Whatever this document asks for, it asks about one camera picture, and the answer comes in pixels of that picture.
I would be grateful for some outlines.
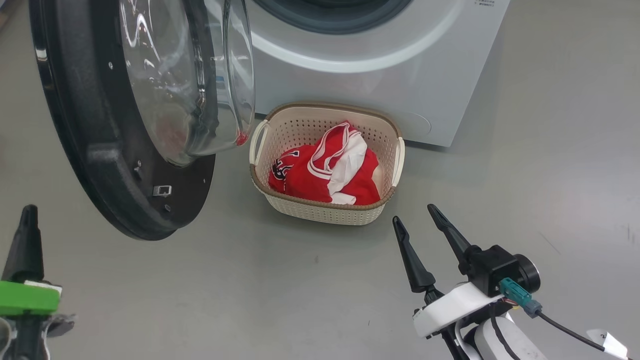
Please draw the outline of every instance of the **laundry basket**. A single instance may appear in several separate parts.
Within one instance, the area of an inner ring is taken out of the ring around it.
[[[272,190],[269,171],[283,152],[315,144],[331,127],[348,120],[362,132],[383,169],[381,200],[371,205],[338,205],[299,199]],[[375,220],[396,190],[404,164],[400,130],[382,113],[348,105],[294,102],[273,110],[256,128],[249,149],[254,185],[279,212],[297,218],[341,225],[365,225]]]

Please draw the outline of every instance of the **connector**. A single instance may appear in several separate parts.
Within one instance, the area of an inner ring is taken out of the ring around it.
[[[500,281],[500,292],[509,300],[513,300],[522,307],[530,318],[538,316],[538,311],[542,310],[542,305],[533,300],[531,294],[522,288],[517,282],[505,277]]]

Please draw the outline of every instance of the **white washing machine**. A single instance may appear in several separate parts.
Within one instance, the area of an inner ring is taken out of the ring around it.
[[[256,112],[300,100],[387,112],[450,146],[509,0],[249,0]]]

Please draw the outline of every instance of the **open washing machine door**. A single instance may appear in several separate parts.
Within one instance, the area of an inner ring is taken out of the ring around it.
[[[89,198],[132,238],[188,225],[214,154],[251,130],[244,0],[30,0],[29,10],[49,110]]]

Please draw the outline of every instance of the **sticker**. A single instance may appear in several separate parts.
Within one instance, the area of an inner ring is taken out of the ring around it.
[[[38,288],[53,289],[53,290],[56,290],[62,296],[62,286],[55,286],[55,285],[47,284],[45,282],[36,282],[31,280],[25,280],[24,284],[29,286],[36,286]]]
[[[597,343],[604,347],[604,352],[609,355],[613,355],[618,359],[627,360],[627,347],[622,345],[620,341],[616,340],[611,334],[603,329],[588,330],[587,335]]]
[[[489,6],[489,7],[495,6],[495,0],[474,0],[474,2],[476,3],[476,5],[480,5],[480,6]]]

